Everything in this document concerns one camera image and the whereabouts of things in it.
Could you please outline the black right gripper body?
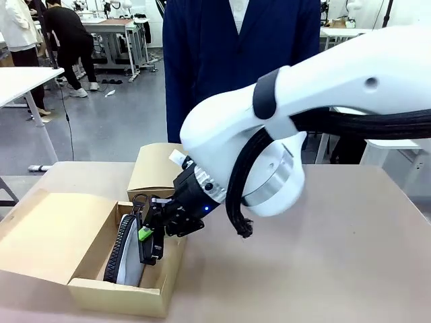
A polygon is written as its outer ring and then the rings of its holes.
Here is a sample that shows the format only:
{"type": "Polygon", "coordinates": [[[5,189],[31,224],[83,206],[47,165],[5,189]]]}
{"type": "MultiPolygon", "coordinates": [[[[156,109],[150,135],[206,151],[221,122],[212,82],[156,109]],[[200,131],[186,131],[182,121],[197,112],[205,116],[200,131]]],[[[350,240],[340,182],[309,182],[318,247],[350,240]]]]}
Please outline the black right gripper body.
{"type": "Polygon", "coordinates": [[[174,200],[188,217],[202,219],[222,203],[222,187],[199,166],[183,170],[173,184],[174,200]]]}

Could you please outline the small cardboard box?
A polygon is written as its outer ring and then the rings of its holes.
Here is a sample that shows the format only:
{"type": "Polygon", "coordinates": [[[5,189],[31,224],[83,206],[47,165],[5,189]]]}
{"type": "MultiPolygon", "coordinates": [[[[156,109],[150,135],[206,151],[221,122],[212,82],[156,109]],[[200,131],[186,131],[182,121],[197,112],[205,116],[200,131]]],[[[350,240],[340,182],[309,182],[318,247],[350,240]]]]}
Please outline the small cardboard box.
{"type": "Polygon", "coordinates": [[[168,198],[174,193],[174,179],[182,168],[169,160],[174,149],[188,155],[181,144],[152,143],[140,148],[127,188],[129,200],[138,194],[168,198]]]}

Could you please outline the grey zip pencil case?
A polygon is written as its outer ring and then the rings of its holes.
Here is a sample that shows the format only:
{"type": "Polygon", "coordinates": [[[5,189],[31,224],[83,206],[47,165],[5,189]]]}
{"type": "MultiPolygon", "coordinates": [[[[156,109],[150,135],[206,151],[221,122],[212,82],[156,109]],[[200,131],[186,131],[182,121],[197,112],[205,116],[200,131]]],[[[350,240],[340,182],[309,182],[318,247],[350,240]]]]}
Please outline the grey zip pencil case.
{"type": "Polygon", "coordinates": [[[138,238],[141,214],[146,203],[145,194],[136,195],[130,213],[121,218],[117,237],[104,270],[103,281],[137,287],[141,281],[144,263],[141,262],[138,238]]]}

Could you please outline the large open cardboard box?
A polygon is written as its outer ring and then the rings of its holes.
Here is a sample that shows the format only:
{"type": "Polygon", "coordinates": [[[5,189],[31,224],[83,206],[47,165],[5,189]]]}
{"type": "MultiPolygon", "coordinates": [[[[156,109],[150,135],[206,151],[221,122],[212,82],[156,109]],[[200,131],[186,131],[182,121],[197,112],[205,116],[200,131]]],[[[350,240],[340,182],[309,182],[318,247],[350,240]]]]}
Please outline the large open cardboard box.
{"type": "Polygon", "coordinates": [[[185,238],[166,238],[163,258],[144,268],[135,287],[102,279],[131,210],[130,202],[39,190],[0,222],[0,271],[64,285],[82,309],[165,318],[185,238]]]}

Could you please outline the white label tag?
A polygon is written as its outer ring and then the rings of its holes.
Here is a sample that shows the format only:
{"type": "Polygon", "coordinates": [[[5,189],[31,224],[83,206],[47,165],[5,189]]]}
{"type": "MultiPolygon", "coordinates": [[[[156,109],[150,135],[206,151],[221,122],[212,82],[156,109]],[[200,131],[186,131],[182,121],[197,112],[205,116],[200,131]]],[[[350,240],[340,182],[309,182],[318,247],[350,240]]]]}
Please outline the white label tag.
{"type": "Polygon", "coordinates": [[[182,167],[183,163],[186,160],[186,155],[183,154],[181,151],[174,149],[172,153],[169,155],[169,160],[174,162],[176,165],[182,167]]]}

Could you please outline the person in blue coat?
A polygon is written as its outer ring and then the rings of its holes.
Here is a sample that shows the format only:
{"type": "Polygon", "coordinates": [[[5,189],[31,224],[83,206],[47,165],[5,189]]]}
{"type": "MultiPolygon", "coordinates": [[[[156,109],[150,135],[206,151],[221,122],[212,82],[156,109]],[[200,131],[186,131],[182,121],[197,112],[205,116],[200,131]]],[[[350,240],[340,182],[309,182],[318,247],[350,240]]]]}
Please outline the person in blue coat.
{"type": "Polygon", "coordinates": [[[166,0],[167,139],[202,100],[319,51],[320,0],[166,0]]]}

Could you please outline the grey workbench brown top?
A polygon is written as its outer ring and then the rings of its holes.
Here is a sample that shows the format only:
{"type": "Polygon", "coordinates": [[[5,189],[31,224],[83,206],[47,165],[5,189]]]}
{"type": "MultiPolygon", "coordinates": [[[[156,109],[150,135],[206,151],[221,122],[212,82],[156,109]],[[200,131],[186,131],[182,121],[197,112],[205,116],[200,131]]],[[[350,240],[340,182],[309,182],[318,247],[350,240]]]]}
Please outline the grey workbench brown top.
{"type": "Polygon", "coordinates": [[[129,83],[140,73],[142,55],[138,53],[138,25],[131,19],[93,18],[84,20],[94,36],[93,60],[97,69],[130,71],[129,83]]]}

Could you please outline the person in black clothes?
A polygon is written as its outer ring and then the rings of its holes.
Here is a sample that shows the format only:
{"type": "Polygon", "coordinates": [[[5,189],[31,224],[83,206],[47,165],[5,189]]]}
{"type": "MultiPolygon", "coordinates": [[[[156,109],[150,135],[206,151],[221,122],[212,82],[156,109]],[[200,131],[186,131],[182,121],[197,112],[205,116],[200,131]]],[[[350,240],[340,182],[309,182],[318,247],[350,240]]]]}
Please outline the person in black clothes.
{"type": "Polygon", "coordinates": [[[58,66],[64,69],[64,76],[72,87],[71,95],[85,98],[88,93],[78,81],[73,66],[80,61],[90,83],[90,90],[99,89],[92,60],[94,40],[84,28],[78,14],[72,9],[63,7],[61,0],[45,0],[45,3],[46,30],[49,34],[55,34],[59,41],[58,66]]]}

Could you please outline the black stand pole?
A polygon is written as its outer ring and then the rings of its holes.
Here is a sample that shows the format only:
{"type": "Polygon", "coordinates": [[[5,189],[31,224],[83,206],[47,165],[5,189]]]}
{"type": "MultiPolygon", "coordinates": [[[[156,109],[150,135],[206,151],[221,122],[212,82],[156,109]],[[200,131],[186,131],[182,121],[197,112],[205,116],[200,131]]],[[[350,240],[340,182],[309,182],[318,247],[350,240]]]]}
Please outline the black stand pole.
{"type": "Polygon", "coordinates": [[[389,20],[390,20],[391,10],[392,10],[392,6],[393,6],[393,2],[394,2],[394,0],[388,0],[387,10],[386,10],[385,16],[383,18],[382,28],[386,28],[388,26],[388,23],[389,23],[389,20]]]}
{"type": "Polygon", "coordinates": [[[33,0],[35,6],[36,6],[36,11],[38,13],[38,21],[40,23],[40,27],[41,27],[41,31],[42,31],[42,35],[44,38],[44,43],[46,46],[46,52],[48,53],[48,57],[50,59],[51,65],[54,69],[59,69],[59,66],[57,64],[56,58],[54,56],[53,50],[51,48],[51,41],[50,41],[50,36],[48,35],[47,31],[46,31],[46,26],[45,26],[45,22],[44,22],[44,17],[42,14],[42,10],[41,10],[41,0],[33,0]]]}

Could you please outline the long white table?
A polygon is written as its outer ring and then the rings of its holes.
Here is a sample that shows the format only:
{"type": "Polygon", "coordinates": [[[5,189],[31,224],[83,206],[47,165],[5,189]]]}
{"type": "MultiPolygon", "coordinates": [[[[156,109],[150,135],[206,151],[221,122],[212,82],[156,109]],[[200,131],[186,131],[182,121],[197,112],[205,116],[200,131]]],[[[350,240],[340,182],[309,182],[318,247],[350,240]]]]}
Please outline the long white table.
{"type": "Polygon", "coordinates": [[[326,38],[354,38],[361,34],[371,32],[372,29],[361,28],[330,28],[321,27],[320,37],[326,38]]]}

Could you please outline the person in white coat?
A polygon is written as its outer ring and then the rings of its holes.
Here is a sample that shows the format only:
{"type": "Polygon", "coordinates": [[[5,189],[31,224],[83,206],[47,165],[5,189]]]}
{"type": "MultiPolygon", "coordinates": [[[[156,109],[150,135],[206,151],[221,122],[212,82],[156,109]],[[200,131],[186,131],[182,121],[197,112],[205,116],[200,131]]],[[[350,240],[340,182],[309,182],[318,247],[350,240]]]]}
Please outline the person in white coat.
{"type": "Polygon", "coordinates": [[[37,46],[43,41],[24,0],[0,0],[0,32],[15,67],[39,67],[37,46]]]}

